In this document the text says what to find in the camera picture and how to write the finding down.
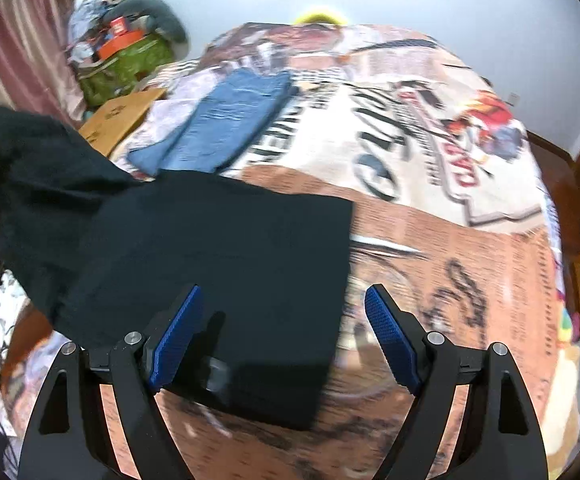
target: green bag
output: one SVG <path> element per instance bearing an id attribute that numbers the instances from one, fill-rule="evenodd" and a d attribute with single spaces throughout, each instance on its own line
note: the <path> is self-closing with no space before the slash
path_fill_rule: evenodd
<path id="1" fill-rule="evenodd" d="M 89 107 L 129 94 L 138 81 L 174 61 L 170 44 L 158 34 L 148 34 L 106 60 L 77 69 L 77 79 Z"/>

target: bed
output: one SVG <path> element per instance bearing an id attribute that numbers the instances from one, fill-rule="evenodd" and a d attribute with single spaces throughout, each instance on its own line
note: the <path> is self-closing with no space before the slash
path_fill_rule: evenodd
<path id="1" fill-rule="evenodd" d="M 142 87 L 183 92 L 193 109 L 208 78 L 219 81 L 241 66 L 290 70 L 300 91 L 225 175 L 353 200 L 350 275 L 337 355 L 311 431 L 157 395 L 195 477 L 372 478 L 412 402 L 394 383 L 363 309 L 366 288 L 383 283 L 428 330 L 464 346 L 509 346 L 555 478 L 577 439 L 579 353 L 563 304 L 556 213 L 523 124 L 436 40 L 390 26 L 247 23 L 199 60 L 164 67 Z M 126 155 L 168 133 L 172 105 L 151 110 L 111 160 L 144 178 Z M 21 437 L 64 342 L 56 333 L 43 339 L 4 386 Z M 138 476 L 112 390 L 103 386 L 102 394 L 120 467 Z M 466 394 L 457 390 L 431 476 L 448 466 Z"/>

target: black cloth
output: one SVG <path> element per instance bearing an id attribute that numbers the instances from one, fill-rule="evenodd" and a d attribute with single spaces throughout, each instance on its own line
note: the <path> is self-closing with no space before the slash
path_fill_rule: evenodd
<path id="1" fill-rule="evenodd" d="M 351 216 L 346 200 L 195 171 L 138 183 L 72 129 L 0 108 L 0 254 L 35 306 L 94 348 L 200 285 L 203 323 L 171 389 L 250 418 L 314 419 Z"/>

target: cardboard box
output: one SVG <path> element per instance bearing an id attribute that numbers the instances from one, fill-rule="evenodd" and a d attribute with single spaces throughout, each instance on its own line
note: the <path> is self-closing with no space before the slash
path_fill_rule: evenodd
<path id="1" fill-rule="evenodd" d="M 150 105 L 165 91 L 165 88 L 151 88 L 110 99 L 86 121 L 79 133 L 95 150 L 109 156 L 115 146 L 141 124 Z"/>

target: curtain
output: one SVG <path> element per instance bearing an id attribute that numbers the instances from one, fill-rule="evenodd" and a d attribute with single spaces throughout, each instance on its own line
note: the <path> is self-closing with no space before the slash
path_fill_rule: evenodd
<path id="1" fill-rule="evenodd" d="M 85 104 L 65 57 L 74 0 L 0 0 L 0 104 L 78 126 Z"/>

